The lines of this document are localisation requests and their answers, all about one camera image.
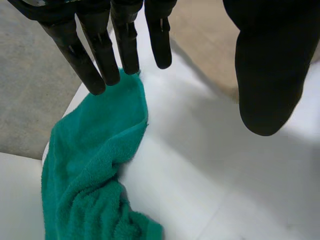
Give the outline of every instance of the towel fold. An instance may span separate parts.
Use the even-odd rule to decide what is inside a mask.
[[[118,182],[148,120],[139,77],[120,74],[52,129],[41,186],[46,240],[162,239],[161,225],[132,211]]]

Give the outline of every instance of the white table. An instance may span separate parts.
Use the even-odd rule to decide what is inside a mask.
[[[121,178],[133,210],[161,223],[167,240],[319,240],[320,63],[311,67],[288,123],[274,136],[261,137],[244,127],[237,105],[208,88],[176,53],[169,69],[158,69],[142,12],[136,26],[149,126]],[[87,93],[81,85],[66,113]],[[23,236],[32,218],[42,235],[39,164],[30,159],[4,164],[0,158],[0,170],[8,173],[0,174],[7,217],[11,209],[36,213],[14,214],[20,227],[1,214],[1,227],[9,228],[10,236],[19,230]],[[26,178],[38,180],[37,187],[30,188],[34,181]],[[12,192],[13,183],[19,187]],[[6,199],[22,187],[30,190],[10,202],[3,200],[6,187]],[[35,202],[30,207],[26,199]],[[0,239],[40,239],[4,238],[2,231]]]

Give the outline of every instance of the black object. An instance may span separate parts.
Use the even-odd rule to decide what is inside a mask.
[[[110,4],[98,12],[80,11],[77,15],[105,84],[117,84],[120,74],[107,32]]]
[[[252,132],[273,135],[301,98],[320,38],[320,1],[223,2],[240,29],[235,69],[241,118]]]
[[[128,75],[135,74],[140,70],[137,52],[137,31],[134,21],[142,6],[142,0],[129,4],[111,1],[111,20],[115,38],[123,70]]]
[[[172,63],[168,17],[176,3],[177,0],[145,0],[144,2],[152,52],[156,65],[160,69],[166,69]]]

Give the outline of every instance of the terry cloth towel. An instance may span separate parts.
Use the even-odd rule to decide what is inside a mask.
[[[118,182],[148,119],[139,77],[120,74],[52,129],[41,186],[46,240],[162,239],[161,225],[132,211]]]

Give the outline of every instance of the green towel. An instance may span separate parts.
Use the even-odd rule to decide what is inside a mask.
[[[89,94],[54,126],[41,186],[46,240],[162,239],[161,225],[130,209],[117,176],[147,120],[139,77],[121,71],[119,84]]]

